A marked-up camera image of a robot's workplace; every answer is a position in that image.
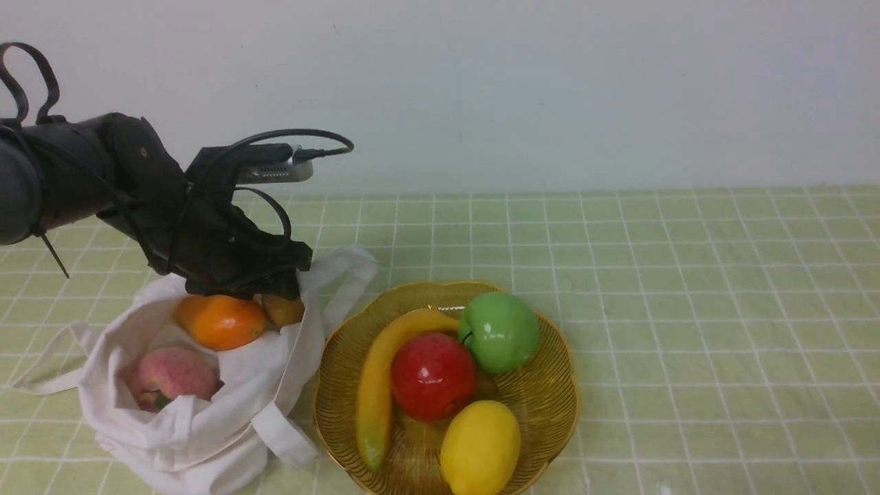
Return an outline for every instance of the fruit bowl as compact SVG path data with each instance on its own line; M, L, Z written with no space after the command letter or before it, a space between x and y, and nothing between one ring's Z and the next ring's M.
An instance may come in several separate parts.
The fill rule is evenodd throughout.
M391 445L374 473L361 459L356 440L356 397L361 367L373 339L395 318L433 307L458 318L474 297L501 289L478 282L406 284L374 299L327 340L318 371L314 420L330 456L368 493L450 495L440 474L439 451L450 420L424 424L395 411ZM474 400L504 403L519 422L522 446L516 470L502 491L523 493L568 444L577 426L580 398L571 351L560 331L538 313L540 343L516 371L480 373Z

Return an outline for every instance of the apple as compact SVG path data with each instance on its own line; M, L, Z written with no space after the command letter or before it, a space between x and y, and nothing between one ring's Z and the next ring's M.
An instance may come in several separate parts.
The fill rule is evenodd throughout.
M462 311L458 340L486 373L511 372L538 351L538 316L509 292L485 292L471 299Z
M412 419L433 423L458 414L477 391L477 365L452 336L413 337L394 354L392 395Z

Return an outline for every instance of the table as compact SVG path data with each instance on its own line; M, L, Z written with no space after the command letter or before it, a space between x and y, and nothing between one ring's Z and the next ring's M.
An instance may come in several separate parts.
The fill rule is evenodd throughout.
M255 196L236 202L280 232ZM880 187L277 199L293 237L356 243L361 304L419 280L500 285L556 320L582 417L537 494L880 493ZM0 493L149 495L75 391L13 390L65 323L96 329L156 278L88 219L0 250ZM46 376L80 366L72 339ZM291 415L314 437L311 390ZM359 493L328 458L243 494Z

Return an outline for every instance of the yellow lemon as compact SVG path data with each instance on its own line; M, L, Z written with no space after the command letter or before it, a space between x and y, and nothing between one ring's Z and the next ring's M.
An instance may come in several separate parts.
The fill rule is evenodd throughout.
M455 495L496 495L513 476L521 442L507 406L476 401L452 419L440 447L440 472Z

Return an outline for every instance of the bowl rim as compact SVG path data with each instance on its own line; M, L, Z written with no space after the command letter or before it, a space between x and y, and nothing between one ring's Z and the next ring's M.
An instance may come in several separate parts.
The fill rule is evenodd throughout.
M452 285L478 285L478 286L481 286L484 288L493 289L494 291L510 292L509 290L504 289L503 287L500 287L495 284L490 284L489 282L483 282L480 280L453 280L453 281L445 281L445 282L424 280L424 281L418 281L418 282L407 282L405 284L396 285L394 287L389 288L386 291L382 291L381 293L379 293L379 295L377 295L375 298L373 298L369 304L367 304L365 307L363 307L357 313L350 315L348 318L346 318L344 321L342 321L342 323L340 323L339 326L337 326L332 332L330 332L330 335L328 335L326 337L326 339L324 340L324 346L321 351L321 363L323 363L323 361L324 361L324 354L326 353L327 346L330 344L330 339L332 339L336 335L336 333L339 332L343 327L345 327L347 324L349 324L355 318L359 318L363 314L367 313L367 311L371 307L376 305L378 303L378 301L380 299L382 299L383 297L386 297L387 295L391 294L392 292L405 290L409 287L418 286L418 285L422 285L422 286L435 285L435 286L439 286L439 287L448 287L448 286L452 286ZM572 386L572 388L575 390L575 420L572 421L571 426L568 429L568 434L565 437L565 442L561 446L560 451L557 452L556 454L554 454L553 456L549 457L541 465L540 469L538 469L538 471L535 472L534 476L532 476L532 479L530 479L528 483L523 485L522 488L520 488L517 491L514 491L511 495L521 495L522 493L528 491L542 476L544 476L544 474L547 471L547 468L550 467L550 464L554 460L556 460L556 458L559 456L559 454L561 454L561 452L565 448L565 446L571 442L571 439L572 439L572 437L574 437L575 432L577 431L577 426L581 420L580 419L581 418L581 389L577 383L577 378L575 376L575 367L574 367L575 360L574 360L574 353L571 350L571 346L568 345L568 341L566 340L565 335L562 334L562 331L559 329L559 326L556 324L555 321L553 321L551 318L548 318L543 312L541 312L537 309L532 309L532 311L534 311L535 314L537 314L539 318L541 318L544 321L546 321L547 323L549 323L550 328L553 329L553 331L555 331L557 334L559 334L559 336L562 338L562 342L565 344L564 345L565 353L566 353L566 357L568 359L568 363L570 364L570 368L571 368L571 372L568 374L568 382ZM333 459L333 461L336 463L336 465L338 465L340 468L345 470L346 474L348 474L348 477L351 478L364 491L364 493L366 493L367 495L381 495L381 494L371 490L370 488L368 488L360 480L360 478L354 476L354 474L351 471L346 469L346 467L343 466L342 463L338 459L336 459L336 456L334 455L334 453L331 452L330 448L327 446L326 440L324 439L324 434L321 432L321 428L318 424L317 401L318 401L318 392L320 391L320 387L321 387L320 365L319 365L318 371L315 373L315 375L316 375L315 390L312 393L312 422L315 425L315 432L318 435L318 438L321 442L321 445L324 448L324 451L327 452L327 455L329 455L330 458Z

